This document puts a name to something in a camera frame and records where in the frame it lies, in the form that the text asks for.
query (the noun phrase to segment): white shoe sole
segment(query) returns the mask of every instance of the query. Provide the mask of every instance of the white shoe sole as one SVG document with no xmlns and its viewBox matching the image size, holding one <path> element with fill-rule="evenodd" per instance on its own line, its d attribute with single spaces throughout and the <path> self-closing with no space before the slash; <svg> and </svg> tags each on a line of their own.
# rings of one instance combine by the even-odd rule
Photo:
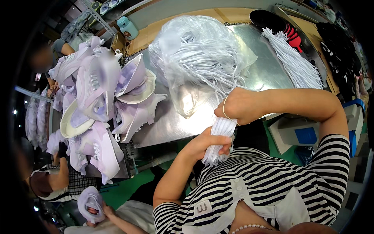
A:
<svg viewBox="0 0 374 234">
<path fill-rule="evenodd" d="M 83 123 L 77 128 L 73 128 L 73 126 L 70 124 L 71 117 L 74 113 L 74 111 L 78 108 L 77 99 L 75 99 L 71 105 L 66 109 L 64 112 L 61 122 L 60 122 L 60 132 L 61 135 L 65 138 L 72 138 L 77 135 L 80 135 L 87 131 L 95 122 L 93 119 L 89 119 L 87 122 Z"/>
<path fill-rule="evenodd" d="M 143 93 L 139 95 L 124 94 L 122 96 L 117 97 L 117 99 L 127 104 L 138 104 L 149 98 L 156 87 L 157 77 L 156 74 L 154 74 L 151 70 L 148 69 L 145 69 L 145 75 L 148 77 L 148 79 L 145 82 L 147 84 L 147 89 Z"/>
</svg>

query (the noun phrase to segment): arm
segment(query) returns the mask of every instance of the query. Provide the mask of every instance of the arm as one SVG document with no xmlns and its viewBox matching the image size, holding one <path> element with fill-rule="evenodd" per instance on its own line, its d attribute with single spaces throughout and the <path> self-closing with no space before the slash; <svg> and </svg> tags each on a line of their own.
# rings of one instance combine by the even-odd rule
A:
<svg viewBox="0 0 374 234">
<path fill-rule="evenodd" d="M 69 185 L 69 169 L 66 158 L 60 158 L 60 171 L 58 174 L 50 174 L 48 176 L 50 187 L 53 191 L 63 189 Z"/>
<path fill-rule="evenodd" d="M 209 146 L 223 145 L 224 147 L 219 151 L 219 154 L 229 154 L 231 138 L 212 136 L 210 132 L 211 127 L 191 140 L 181 152 L 179 152 L 169 170 L 166 171 L 165 175 L 157 184 L 153 195 L 154 208 L 164 202 L 181 204 L 179 198 L 192 172 L 192 168 L 199 159 L 204 157 L 205 151 Z"/>
<path fill-rule="evenodd" d="M 75 53 L 75 50 L 68 43 L 64 43 L 61 49 L 61 53 L 64 55 L 69 55 Z"/>
<path fill-rule="evenodd" d="M 59 150 L 57 153 L 57 157 L 60 158 L 60 171 L 58 174 L 48 175 L 49 185 L 53 191 L 63 189 L 64 187 L 69 185 L 69 168 L 68 161 L 66 160 L 66 150 L 67 146 L 65 145 L 65 143 L 60 142 Z"/>
<path fill-rule="evenodd" d="M 227 97 L 225 113 L 238 119 L 240 125 L 248 124 L 270 113 L 291 113 L 320 122 L 319 139 L 329 134 L 348 135 L 347 118 L 339 99 L 320 89 L 269 89 L 252 92 L 235 88 Z M 223 114 L 223 103 L 214 113 Z"/>
<path fill-rule="evenodd" d="M 103 211 L 105 215 L 108 217 L 108 219 L 114 223 L 117 227 L 119 227 L 122 231 L 125 233 L 131 233 L 131 234 L 148 234 L 145 232 L 143 229 L 140 227 L 131 224 L 127 222 L 126 220 L 121 219 L 119 216 L 116 215 L 115 210 L 111 206 L 107 206 L 107 204 L 103 201 Z"/>
</svg>

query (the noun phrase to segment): woman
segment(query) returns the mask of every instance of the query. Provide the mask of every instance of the woman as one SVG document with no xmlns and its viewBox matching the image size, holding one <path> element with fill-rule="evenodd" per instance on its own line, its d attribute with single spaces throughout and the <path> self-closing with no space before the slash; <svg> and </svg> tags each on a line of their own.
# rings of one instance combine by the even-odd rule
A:
<svg viewBox="0 0 374 234">
<path fill-rule="evenodd" d="M 319 147 L 309 165 L 269 157 L 264 128 L 248 125 L 283 112 L 320 122 Z M 231 139 L 211 136 L 207 128 L 181 150 L 153 196 L 156 233 L 336 233 L 328 225 L 341 207 L 349 167 L 347 119 L 338 98 L 319 89 L 236 88 L 214 113 L 238 119 L 234 150 L 217 167 L 205 167 L 197 187 L 180 202 L 205 150 L 223 145 L 220 154 L 228 154 Z"/>
<path fill-rule="evenodd" d="M 53 156 L 58 165 L 47 164 L 32 172 L 26 183 L 32 192 L 46 201 L 78 200 L 80 193 L 89 186 L 100 189 L 100 178 L 83 176 L 68 165 L 67 146 L 59 143 L 59 151 Z"/>
</svg>

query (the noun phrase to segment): clear plastic bag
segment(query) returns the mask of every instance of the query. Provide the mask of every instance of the clear plastic bag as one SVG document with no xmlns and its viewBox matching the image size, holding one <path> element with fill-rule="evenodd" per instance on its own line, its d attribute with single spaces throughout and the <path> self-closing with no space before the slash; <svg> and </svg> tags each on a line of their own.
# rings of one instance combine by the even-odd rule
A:
<svg viewBox="0 0 374 234">
<path fill-rule="evenodd" d="M 27 106 L 26 117 L 25 117 L 25 131 L 26 137 L 36 149 L 39 146 L 38 136 L 37 136 L 37 125 L 36 117 L 38 113 L 39 99 L 34 97 L 30 98 L 30 103 Z"/>
<path fill-rule="evenodd" d="M 48 86 L 43 90 L 41 96 L 46 97 L 48 91 Z M 46 112 L 47 112 L 47 101 L 39 101 L 38 113 L 36 116 L 36 125 L 37 125 L 37 139 L 39 142 L 39 147 L 42 149 L 42 152 L 47 149 L 47 127 L 46 127 Z"/>
<path fill-rule="evenodd" d="M 148 47 L 157 79 L 169 87 L 177 112 L 189 118 L 212 93 L 223 100 L 244 86 L 240 72 L 257 56 L 209 16 L 180 16 L 162 26 Z"/>
</svg>

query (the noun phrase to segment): wrist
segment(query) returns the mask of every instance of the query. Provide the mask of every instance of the wrist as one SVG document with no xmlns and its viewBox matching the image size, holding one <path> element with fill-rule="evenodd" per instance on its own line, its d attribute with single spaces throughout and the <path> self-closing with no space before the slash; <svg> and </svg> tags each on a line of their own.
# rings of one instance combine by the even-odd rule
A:
<svg viewBox="0 0 374 234">
<path fill-rule="evenodd" d="M 274 100 L 272 100 L 272 90 L 267 89 L 264 91 L 256 92 L 258 97 L 256 100 L 258 101 L 258 106 L 261 116 L 274 113 L 273 106 L 274 106 Z"/>
</svg>

